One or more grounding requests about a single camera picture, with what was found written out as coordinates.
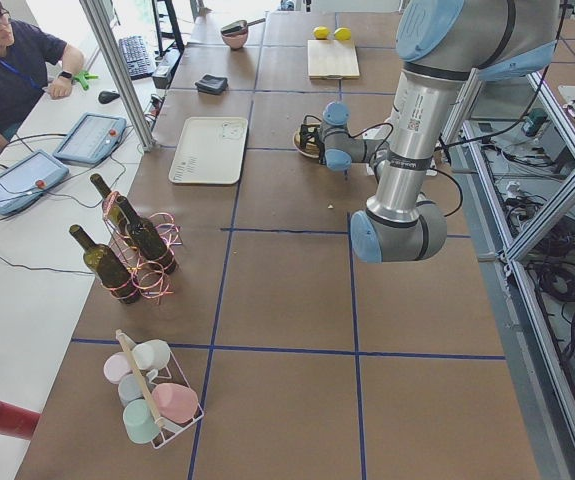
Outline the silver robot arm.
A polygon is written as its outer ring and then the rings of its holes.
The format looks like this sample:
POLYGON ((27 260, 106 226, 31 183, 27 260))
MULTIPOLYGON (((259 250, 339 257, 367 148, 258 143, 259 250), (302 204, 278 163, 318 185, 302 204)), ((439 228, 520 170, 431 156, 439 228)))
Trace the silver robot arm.
POLYGON ((421 188, 462 84, 473 70, 496 81, 543 69, 553 58, 558 21, 556 1, 409 3, 396 34, 403 66, 390 139, 352 137, 342 102, 326 106, 318 129, 329 169, 367 163, 378 182, 351 217, 351 242, 362 261, 417 261, 442 248, 445 217, 421 188))

